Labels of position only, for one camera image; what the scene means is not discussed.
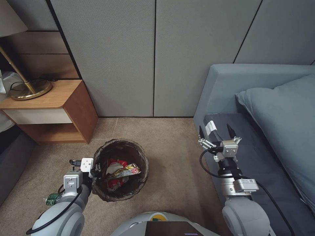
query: carpet floor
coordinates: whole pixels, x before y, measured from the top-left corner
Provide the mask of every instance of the carpet floor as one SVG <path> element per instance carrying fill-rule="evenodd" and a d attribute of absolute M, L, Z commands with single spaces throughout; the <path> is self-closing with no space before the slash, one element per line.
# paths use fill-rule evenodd
<path fill-rule="evenodd" d="M 92 157 L 114 138 L 131 139 L 144 148 L 149 178 L 141 192 L 126 201 L 107 203 L 91 194 L 81 235 L 110 235 L 124 220 L 147 211 L 174 213 L 222 236 L 231 235 L 212 179 L 200 167 L 202 149 L 192 118 L 100 118 L 89 145 L 36 146 L 0 207 L 0 235 L 25 235 L 49 208 L 43 198 L 57 192 L 71 170 L 69 159 Z"/>

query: wall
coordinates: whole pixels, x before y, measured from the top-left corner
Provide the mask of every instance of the wall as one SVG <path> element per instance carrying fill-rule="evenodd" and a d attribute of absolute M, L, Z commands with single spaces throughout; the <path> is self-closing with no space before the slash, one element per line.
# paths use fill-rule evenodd
<path fill-rule="evenodd" d="M 82 77 L 99 116 L 193 116 L 212 64 L 315 60 L 312 0 L 46 1 L 8 0 L 11 43 L 34 77 Z"/>

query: wooden nightstand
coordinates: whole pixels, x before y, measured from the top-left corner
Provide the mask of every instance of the wooden nightstand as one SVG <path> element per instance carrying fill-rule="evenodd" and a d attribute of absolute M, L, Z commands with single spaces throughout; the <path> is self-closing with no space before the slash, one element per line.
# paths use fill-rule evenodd
<path fill-rule="evenodd" d="M 0 109 L 38 144 L 89 143 L 98 120 L 82 80 L 59 80 L 43 96 L 16 101 Z"/>

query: gray wall panel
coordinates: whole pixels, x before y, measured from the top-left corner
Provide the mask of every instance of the gray wall panel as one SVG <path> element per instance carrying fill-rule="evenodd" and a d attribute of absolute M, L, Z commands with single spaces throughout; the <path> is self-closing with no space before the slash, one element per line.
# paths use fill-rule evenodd
<path fill-rule="evenodd" d="M 152 116 L 154 0 L 52 0 L 99 116 Z"/>
<path fill-rule="evenodd" d="M 260 0 L 157 0 L 154 116 L 193 116 L 212 64 L 232 63 Z"/>
<path fill-rule="evenodd" d="M 29 30 L 58 30 L 45 0 L 7 0 Z"/>
<path fill-rule="evenodd" d="M 263 0 L 235 63 L 310 65 L 314 10 L 314 0 Z"/>

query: trash can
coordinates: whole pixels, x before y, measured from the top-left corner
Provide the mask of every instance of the trash can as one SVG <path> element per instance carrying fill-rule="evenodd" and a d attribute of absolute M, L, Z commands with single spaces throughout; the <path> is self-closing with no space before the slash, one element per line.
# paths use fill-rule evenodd
<path fill-rule="evenodd" d="M 109 192 L 107 182 L 97 179 L 92 183 L 92 193 L 97 194 L 103 201 L 115 202 L 132 198 L 139 193 L 149 174 L 149 161 L 143 148 L 128 139 L 112 139 L 101 146 L 94 154 L 95 164 L 101 167 L 101 174 L 106 173 L 107 160 L 110 158 L 135 163 L 141 170 L 137 175 L 129 176 L 128 182 L 114 192 Z"/>

